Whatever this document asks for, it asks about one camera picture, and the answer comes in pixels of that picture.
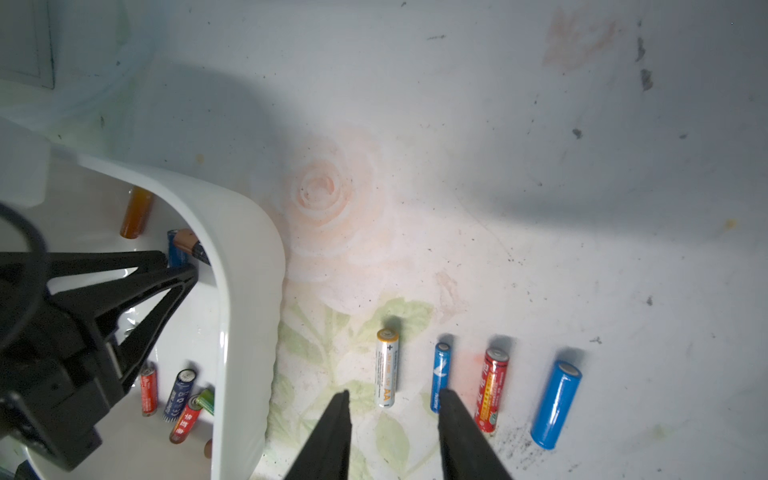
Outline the floral table mat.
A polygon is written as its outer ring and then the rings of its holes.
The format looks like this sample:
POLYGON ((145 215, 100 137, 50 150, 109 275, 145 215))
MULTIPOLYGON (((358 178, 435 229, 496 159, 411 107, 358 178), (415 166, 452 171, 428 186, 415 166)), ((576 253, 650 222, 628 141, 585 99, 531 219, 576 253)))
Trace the floral table mat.
POLYGON ((351 395, 354 479, 437 479, 432 351, 516 479, 767 475, 763 1, 53 1, 1 113, 252 199, 286 252, 265 448, 351 395), (377 332, 399 334, 392 407, 377 332), (582 373, 556 447, 553 364, 582 373))

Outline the black copper Duracell AA battery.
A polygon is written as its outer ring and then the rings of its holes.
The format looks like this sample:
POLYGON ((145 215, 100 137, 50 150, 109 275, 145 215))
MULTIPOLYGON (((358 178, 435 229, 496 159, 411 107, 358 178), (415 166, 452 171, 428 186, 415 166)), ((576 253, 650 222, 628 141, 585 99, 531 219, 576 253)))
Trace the black copper Duracell AA battery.
POLYGON ((171 233, 171 244, 181 252, 209 265, 209 257, 197 235, 190 229, 179 229, 171 233))

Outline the dark blue AAA battery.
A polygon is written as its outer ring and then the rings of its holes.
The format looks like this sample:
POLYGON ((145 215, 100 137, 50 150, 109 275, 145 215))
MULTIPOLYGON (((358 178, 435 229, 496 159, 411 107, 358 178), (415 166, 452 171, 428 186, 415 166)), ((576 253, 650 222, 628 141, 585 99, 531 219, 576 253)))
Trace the dark blue AAA battery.
POLYGON ((197 372, 194 369, 187 368, 178 372, 163 411, 163 418, 166 422, 174 422, 181 416, 191 395, 196 377, 197 372))

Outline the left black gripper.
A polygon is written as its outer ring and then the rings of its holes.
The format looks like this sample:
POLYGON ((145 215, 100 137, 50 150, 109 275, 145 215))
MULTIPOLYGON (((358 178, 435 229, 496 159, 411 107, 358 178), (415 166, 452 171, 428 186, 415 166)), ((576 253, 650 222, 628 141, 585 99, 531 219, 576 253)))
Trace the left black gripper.
POLYGON ((1 424, 71 471, 101 445, 97 423, 126 396, 198 271, 169 268, 160 251, 2 252, 1 293, 15 293, 38 260, 55 292, 1 352, 1 424))

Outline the red green AAA battery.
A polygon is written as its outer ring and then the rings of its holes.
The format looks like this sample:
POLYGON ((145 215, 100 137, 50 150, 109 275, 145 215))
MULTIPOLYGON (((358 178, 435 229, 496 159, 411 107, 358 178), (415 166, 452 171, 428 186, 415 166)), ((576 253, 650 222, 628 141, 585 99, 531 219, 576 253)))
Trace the red green AAA battery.
POLYGON ((192 395, 169 435, 169 441, 172 444, 181 444, 188 438, 202 409, 198 402, 198 395, 192 395))

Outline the beige desktop file organizer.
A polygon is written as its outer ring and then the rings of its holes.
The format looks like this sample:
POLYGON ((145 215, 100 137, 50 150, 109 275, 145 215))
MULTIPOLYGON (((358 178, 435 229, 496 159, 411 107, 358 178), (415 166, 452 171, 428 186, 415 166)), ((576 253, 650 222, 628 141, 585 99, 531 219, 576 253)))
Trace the beige desktop file organizer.
POLYGON ((55 87, 49 2, 1 0, 1 79, 55 87))

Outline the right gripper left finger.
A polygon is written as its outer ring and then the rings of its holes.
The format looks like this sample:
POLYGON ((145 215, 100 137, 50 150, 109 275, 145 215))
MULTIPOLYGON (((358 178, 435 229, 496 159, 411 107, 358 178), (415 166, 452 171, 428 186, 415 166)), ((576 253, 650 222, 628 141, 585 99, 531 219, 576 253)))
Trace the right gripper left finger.
POLYGON ((344 390, 330 400, 285 479, 346 480, 351 436, 350 394, 344 390))

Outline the white orange AA battery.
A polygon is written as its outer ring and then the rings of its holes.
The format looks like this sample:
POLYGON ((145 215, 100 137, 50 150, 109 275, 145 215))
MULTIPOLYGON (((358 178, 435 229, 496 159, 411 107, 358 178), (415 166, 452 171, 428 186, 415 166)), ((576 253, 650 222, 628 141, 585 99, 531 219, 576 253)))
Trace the white orange AA battery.
POLYGON ((379 407, 395 403, 397 390, 399 334, 389 328, 377 332, 375 398, 379 407))

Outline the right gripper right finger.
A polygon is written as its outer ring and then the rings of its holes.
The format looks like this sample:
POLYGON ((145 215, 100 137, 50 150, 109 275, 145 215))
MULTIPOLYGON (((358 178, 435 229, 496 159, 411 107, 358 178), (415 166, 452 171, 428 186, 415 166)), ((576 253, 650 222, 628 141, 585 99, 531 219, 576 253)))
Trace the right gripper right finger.
POLYGON ((444 479, 504 479, 505 469, 457 393, 440 391, 439 445, 444 479))

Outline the red AA battery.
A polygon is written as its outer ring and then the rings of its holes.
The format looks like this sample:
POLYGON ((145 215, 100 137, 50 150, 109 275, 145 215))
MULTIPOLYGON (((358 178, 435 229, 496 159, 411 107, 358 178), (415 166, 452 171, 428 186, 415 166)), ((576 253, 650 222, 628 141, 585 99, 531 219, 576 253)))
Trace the red AA battery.
POLYGON ((489 348, 484 355, 481 381, 477 395, 474 420, 487 434, 494 433, 507 377, 509 355, 498 348, 489 348))

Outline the white plastic storage box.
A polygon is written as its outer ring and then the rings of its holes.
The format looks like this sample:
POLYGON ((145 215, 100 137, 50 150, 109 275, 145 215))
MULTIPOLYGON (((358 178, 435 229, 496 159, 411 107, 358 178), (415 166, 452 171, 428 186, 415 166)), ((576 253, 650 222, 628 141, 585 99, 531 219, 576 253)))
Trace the white plastic storage box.
POLYGON ((269 216, 251 199, 147 165, 95 157, 9 120, 1 123, 1 198, 41 229, 56 251, 166 250, 171 229, 189 228, 210 264, 153 348, 159 393, 183 368, 211 387, 215 414, 202 414, 181 444, 171 424, 144 417, 140 394, 98 424, 102 444, 75 479, 247 479, 266 443, 285 275, 285 253, 269 216), (120 228, 134 186, 154 195, 141 236, 120 228))

